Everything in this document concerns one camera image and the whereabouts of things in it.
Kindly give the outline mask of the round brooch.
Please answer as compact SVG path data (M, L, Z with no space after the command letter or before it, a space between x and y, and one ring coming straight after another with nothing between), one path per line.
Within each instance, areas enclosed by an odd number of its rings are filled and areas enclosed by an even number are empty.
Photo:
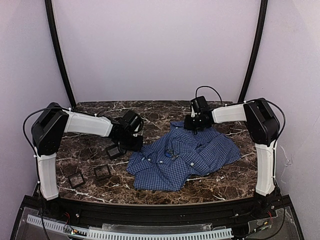
M178 154L174 153L174 150L173 149L166 149L164 151L164 155L167 157L167 158L170 158L172 161L174 161L175 159L177 159L179 157Z

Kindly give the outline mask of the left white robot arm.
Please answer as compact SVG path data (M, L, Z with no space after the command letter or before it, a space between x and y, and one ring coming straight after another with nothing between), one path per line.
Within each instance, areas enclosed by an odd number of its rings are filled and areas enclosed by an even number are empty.
M31 126L31 137L25 139L33 150L36 171L42 197L51 201L59 197L56 161L58 150L66 134L93 135L109 139L107 147L110 159L125 155L128 151L142 149L144 127L142 117L128 110L121 117L108 117L102 113L87 113L64 108L56 102L29 114L40 114Z

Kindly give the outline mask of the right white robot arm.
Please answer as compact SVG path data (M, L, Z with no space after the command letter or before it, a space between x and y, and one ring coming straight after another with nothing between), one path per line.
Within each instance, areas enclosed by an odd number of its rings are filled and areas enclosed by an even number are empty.
M284 130L271 106L278 108L273 102L258 98L210 108L206 98L199 96L190 101L191 113L184 119L184 128L195 133L214 124L245 122L257 153L255 193L264 197L276 189L276 150Z

